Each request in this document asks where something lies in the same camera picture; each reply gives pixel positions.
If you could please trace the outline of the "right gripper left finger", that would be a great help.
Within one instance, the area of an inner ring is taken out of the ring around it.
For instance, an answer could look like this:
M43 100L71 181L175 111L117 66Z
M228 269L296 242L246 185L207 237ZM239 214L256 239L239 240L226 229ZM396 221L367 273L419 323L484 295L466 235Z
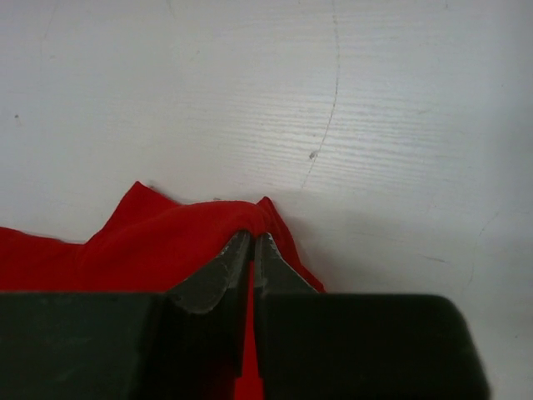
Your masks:
M252 238L166 292L5 292L4 399L230 399Z

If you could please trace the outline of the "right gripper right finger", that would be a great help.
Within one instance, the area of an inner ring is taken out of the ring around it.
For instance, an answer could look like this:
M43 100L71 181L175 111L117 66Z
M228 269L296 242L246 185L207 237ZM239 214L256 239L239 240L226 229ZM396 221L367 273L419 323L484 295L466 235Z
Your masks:
M427 294L318 292L257 239L254 333L267 399L487 399L466 321Z

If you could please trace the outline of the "red cloth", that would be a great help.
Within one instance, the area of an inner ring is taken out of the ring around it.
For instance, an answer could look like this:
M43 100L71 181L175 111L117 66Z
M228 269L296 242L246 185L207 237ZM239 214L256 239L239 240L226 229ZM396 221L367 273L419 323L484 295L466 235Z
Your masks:
M211 261L234 233L270 233L285 261L318 292L271 199L180 204L140 182L82 244L1 230L4 292L164 292Z

